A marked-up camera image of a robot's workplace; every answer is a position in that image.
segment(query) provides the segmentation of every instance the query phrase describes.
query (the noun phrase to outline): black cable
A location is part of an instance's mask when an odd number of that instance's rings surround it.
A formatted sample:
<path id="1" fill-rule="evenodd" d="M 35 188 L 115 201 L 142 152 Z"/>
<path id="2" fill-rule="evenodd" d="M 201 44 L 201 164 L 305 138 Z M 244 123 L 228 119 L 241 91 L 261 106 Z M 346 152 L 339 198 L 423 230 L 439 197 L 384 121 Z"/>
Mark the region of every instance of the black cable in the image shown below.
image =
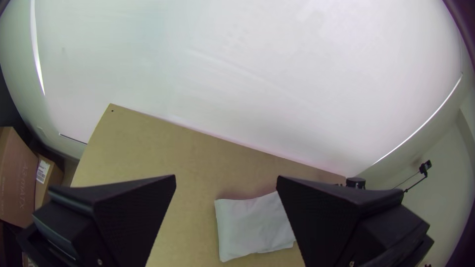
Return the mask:
<path id="1" fill-rule="evenodd" d="M 402 183 L 398 184 L 397 186 L 395 186 L 395 187 L 393 187 L 393 188 L 391 188 L 391 189 L 395 189 L 396 187 L 398 187 L 398 186 L 402 185 L 403 183 L 407 182 L 407 180 L 409 180 L 410 178 L 412 178 L 412 177 L 416 176 L 418 173 L 419 173 L 419 172 L 416 172 L 415 174 L 411 175 L 409 178 L 405 179 L 405 180 L 404 180 L 404 182 L 402 182 Z"/>

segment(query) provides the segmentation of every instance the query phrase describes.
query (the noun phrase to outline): cardboard box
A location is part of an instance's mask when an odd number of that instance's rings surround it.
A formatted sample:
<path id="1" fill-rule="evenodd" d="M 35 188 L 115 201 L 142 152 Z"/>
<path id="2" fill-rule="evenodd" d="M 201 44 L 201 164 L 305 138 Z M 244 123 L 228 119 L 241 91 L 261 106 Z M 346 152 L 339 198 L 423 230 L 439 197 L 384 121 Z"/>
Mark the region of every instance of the cardboard box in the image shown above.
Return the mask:
<path id="1" fill-rule="evenodd" d="M 54 161 L 37 154 L 38 171 L 36 174 L 35 210 L 49 201 L 48 187 L 53 184 L 61 185 L 63 171 Z"/>
<path id="2" fill-rule="evenodd" d="M 13 127 L 0 127 L 0 219 L 23 228 L 33 222 L 37 166 Z"/>

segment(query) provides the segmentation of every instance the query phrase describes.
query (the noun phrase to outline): tan cardboard surface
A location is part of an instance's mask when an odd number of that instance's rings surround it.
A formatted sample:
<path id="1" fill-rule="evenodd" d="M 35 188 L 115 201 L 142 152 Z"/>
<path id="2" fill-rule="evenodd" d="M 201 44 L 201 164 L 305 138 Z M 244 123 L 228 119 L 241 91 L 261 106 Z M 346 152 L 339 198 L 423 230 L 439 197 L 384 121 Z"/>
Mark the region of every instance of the tan cardboard surface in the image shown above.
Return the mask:
<path id="1" fill-rule="evenodd" d="M 38 154 L 38 161 L 43 160 L 49 165 L 48 173 L 45 174 L 44 183 L 36 181 L 35 190 L 35 210 L 39 209 L 42 205 L 49 201 L 48 187 L 50 185 L 61 185 L 63 181 L 63 171 L 56 165 L 56 163 L 43 155 Z"/>
<path id="2" fill-rule="evenodd" d="M 302 267 L 296 243 L 291 249 L 220 262 L 214 200 L 272 192 L 278 175 L 344 183 L 342 176 L 111 104 L 84 151 L 71 186 L 167 174 L 176 175 L 177 190 L 148 267 Z"/>
<path id="3" fill-rule="evenodd" d="M 0 219 L 25 228 L 33 222 L 38 158 L 13 127 L 0 134 Z"/>

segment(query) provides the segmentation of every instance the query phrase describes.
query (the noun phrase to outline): barcode label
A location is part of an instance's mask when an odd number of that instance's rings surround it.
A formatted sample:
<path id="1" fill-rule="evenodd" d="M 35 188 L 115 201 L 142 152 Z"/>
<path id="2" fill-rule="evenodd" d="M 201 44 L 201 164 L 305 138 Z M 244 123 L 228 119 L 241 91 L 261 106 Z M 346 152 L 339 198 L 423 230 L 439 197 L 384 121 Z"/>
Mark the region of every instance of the barcode label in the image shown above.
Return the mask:
<path id="1" fill-rule="evenodd" d="M 40 183 L 45 183 L 46 175 L 48 175 L 49 171 L 49 163 L 40 160 L 40 164 L 38 165 L 38 171 L 36 172 L 36 180 Z"/>

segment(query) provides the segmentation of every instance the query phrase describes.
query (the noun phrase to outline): folded white towel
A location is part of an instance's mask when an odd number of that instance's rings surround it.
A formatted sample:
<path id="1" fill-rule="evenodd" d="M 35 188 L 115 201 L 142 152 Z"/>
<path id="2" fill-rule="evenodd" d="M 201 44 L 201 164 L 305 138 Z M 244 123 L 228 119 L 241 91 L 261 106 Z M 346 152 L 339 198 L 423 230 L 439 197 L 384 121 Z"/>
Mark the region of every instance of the folded white towel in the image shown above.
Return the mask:
<path id="1" fill-rule="evenodd" d="M 295 236 L 277 192 L 247 200 L 217 199 L 214 206 L 222 262 L 293 246 Z"/>

